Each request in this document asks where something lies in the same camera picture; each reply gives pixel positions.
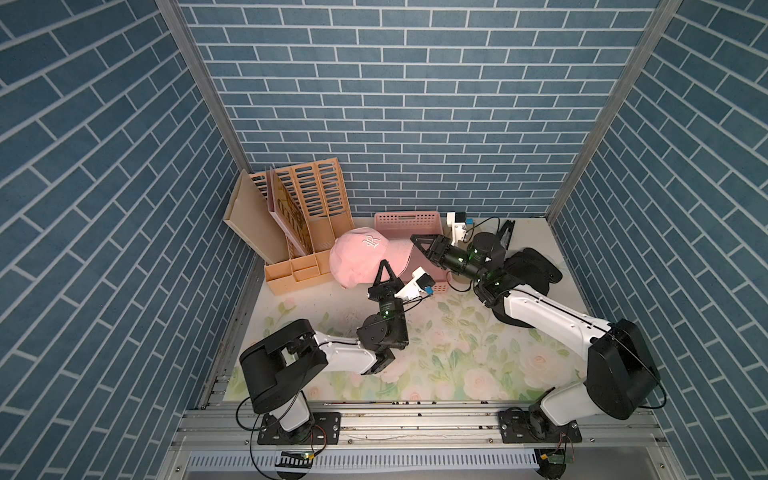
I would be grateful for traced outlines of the black baseball cap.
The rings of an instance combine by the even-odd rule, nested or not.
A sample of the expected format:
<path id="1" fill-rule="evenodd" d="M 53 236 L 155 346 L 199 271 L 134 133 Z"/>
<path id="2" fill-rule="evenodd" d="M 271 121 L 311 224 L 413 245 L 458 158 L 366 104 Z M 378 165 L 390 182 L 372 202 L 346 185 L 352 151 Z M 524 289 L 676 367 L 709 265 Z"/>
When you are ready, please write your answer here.
<path id="1" fill-rule="evenodd" d="M 537 250 L 526 247 L 507 259 L 502 259 L 501 248 L 495 249 L 487 259 L 491 268 L 501 268 L 538 293 L 548 295 L 550 285 L 559 283 L 562 272 Z"/>

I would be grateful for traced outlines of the black stapler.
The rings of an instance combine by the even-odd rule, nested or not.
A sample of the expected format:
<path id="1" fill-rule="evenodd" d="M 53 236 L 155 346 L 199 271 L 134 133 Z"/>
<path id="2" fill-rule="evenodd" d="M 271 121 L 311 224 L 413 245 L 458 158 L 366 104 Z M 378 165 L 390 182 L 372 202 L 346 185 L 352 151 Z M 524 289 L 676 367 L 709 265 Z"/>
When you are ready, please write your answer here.
<path id="1" fill-rule="evenodd" d="M 509 249 L 511 243 L 516 222 L 513 220 L 505 220 L 496 233 L 496 237 L 504 250 Z"/>

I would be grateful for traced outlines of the floral table mat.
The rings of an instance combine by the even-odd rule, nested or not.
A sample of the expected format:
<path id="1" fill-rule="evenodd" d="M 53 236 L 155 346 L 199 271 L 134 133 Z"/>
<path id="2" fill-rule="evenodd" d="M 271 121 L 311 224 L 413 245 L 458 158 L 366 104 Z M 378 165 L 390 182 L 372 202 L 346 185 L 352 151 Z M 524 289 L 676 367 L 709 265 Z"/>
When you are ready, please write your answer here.
<path id="1" fill-rule="evenodd" d="M 262 286 L 240 351 L 301 318 L 320 333 L 352 338 L 377 310 L 366 286 L 329 281 L 285 295 Z M 459 280 L 407 313 L 409 344 L 378 375 L 323 371 L 314 401 L 533 400 L 586 374 L 586 363 L 538 330 L 498 321 Z"/>

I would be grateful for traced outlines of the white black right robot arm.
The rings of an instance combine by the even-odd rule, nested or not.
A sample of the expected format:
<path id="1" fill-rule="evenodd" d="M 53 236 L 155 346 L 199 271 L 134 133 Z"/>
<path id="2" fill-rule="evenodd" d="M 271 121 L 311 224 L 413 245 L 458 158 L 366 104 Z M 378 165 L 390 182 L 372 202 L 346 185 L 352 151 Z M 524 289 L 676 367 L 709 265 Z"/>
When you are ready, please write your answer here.
<path id="1" fill-rule="evenodd" d="M 538 330 L 577 354 L 584 379 L 542 394 L 529 409 L 529 427 L 542 438 L 580 418 L 606 414 L 626 420 L 662 386 L 660 373 L 639 327 L 609 322 L 567 307 L 548 295 L 561 271 L 533 248 L 508 254 L 488 232 L 465 247 L 442 234 L 414 234 L 413 245 L 433 265 L 468 279 L 477 299 L 508 325 Z"/>

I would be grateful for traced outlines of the aluminium mounting rail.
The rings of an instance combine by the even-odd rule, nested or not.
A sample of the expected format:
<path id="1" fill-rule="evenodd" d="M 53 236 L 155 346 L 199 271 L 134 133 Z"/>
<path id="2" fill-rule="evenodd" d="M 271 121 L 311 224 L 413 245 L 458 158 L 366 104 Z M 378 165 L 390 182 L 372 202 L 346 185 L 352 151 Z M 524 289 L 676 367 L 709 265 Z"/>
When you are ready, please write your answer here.
<path id="1" fill-rule="evenodd" d="M 505 444 L 503 402 L 322 403 L 341 414 L 337 445 L 258 445 L 255 418 L 232 402 L 187 411 L 161 463 L 163 479 L 533 479 L 546 456 L 568 479 L 680 479 L 656 417 L 577 422 L 581 443 Z"/>

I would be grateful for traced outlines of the wanted poster book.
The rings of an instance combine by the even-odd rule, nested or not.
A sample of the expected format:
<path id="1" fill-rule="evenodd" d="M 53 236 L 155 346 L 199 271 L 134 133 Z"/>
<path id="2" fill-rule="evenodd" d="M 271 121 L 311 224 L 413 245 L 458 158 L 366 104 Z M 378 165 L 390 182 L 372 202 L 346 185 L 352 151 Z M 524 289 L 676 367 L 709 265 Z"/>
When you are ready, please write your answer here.
<path id="1" fill-rule="evenodd" d="M 283 230 L 293 252 L 298 256 L 312 254 L 314 249 L 304 214 L 274 169 L 268 171 L 266 185 L 268 211 Z"/>

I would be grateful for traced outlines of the pink baseball cap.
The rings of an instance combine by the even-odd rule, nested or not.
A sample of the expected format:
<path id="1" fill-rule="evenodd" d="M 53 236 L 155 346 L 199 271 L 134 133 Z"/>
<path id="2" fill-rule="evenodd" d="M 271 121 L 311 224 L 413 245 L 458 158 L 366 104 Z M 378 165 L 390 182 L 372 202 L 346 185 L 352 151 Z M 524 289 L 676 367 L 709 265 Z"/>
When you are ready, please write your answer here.
<path id="1" fill-rule="evenodd" d="M 372 284 L 382 260 L 400 276 L 406 270 L 412 250 L 409 240 L 388 239 L 370 227 L 356 228 L 336 239 L 329 254 L 330 272 L 345 289 Z"/>

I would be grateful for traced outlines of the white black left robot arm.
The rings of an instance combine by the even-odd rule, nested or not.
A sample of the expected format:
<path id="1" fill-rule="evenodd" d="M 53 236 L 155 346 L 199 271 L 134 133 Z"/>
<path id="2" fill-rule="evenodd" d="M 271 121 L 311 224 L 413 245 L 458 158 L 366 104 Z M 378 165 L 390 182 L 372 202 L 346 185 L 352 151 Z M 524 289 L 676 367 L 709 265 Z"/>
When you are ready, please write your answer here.
<path id="1" fill-rule="evenodd" d="M 252 411 L 270 416 L 291 434 L 314 422 L 303 389 L 319 374 L 352 372 L 376 375 L 409 345 L 405 301 L 397 294 L 406 284 L 386 260 L 379 262 L 368 298 L 379 306 L 356 330 L 354 338 L 314 329 L 307 319 L 295 320 L 247 347 L 238 358 Z"/>

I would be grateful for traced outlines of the beige cardboard folder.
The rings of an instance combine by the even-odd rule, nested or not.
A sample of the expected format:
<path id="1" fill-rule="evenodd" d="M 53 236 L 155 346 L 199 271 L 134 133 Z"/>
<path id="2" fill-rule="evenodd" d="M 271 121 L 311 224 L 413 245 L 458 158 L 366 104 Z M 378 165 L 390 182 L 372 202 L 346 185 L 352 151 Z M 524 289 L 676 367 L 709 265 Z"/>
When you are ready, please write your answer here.
<path id="1" fill-rule="evenodd" d="M 264 197 L 246 170 L 236 179 L 223 221 L 266 264 L 289 259 L 284 232 L 269 213 Z"/>

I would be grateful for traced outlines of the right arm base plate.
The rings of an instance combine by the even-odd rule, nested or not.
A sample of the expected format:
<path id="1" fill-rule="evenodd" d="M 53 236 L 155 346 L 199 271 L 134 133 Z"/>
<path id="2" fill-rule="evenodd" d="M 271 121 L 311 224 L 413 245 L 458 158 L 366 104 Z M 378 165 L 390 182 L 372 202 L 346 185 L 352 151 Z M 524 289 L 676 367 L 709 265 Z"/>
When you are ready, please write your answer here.
<path id="1" fill-rule="evenodd" d="M 505 444 L 544 444 L 559 442 L 581 443 L 582 435 L 576 421 L 556 426 L 546 419 L 531 419 L 530 412 L 518 407 L 503 410 L 497 415 L 500 435 Z"/>

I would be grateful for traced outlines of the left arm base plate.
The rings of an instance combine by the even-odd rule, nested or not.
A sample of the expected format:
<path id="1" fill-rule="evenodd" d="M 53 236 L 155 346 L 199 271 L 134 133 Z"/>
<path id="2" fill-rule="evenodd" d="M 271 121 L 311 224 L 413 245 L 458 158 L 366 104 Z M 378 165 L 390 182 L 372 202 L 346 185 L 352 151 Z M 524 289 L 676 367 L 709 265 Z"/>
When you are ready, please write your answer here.
<path id="1" fill-rule="evenodd" d="M 310 414 L 307 422 L 287 431 L 274 416 L 267 414 L 257 428 L 255 436 L 258 445 L 337 445 L 340 423 L 340 413 L 320 412 Z"/>

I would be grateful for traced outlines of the pink plastic basket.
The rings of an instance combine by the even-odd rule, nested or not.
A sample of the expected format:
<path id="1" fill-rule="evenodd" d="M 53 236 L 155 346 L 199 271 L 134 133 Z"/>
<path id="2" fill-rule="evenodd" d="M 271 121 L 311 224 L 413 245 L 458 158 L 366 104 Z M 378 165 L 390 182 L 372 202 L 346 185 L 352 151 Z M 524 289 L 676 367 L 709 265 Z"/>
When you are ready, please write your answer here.
<path id="1" fill-rule="evenodd" d="M 443 234 L 443 223 L 436 211 L 382 212 L 374 216 L 374 229 L 389 240 L 407 240 L 412 244 L 413 234 Z M 401 278 L 411 280 L 417 268 L 412 266 L 412 253 Z M 434 293 L 447 293 L 448 272 L 445 270 L 425 270 L 434 280 Z"/>

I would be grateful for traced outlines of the orange plastic file organizer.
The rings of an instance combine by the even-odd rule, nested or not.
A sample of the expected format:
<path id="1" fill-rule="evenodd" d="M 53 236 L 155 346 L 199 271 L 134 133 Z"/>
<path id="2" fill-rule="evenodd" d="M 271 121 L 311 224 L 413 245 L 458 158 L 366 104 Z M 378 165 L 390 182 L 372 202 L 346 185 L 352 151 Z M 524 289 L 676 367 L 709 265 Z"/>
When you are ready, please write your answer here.
<path id="1" fill-rule="evenodd" d="M 355 228 L 338 159 L 329 158 L 273 169 L 251 176 L 259 193 L 269 196 L 268 185 L 278 182 L 282 201 L 291 200 L 301 214 L 305 241 L 312 250 L 288 243 L 288 259 L 267 264 L 265 282 L 272 293 L 286 295 L 330 282 L 330 250 L 338 237 Z"/>

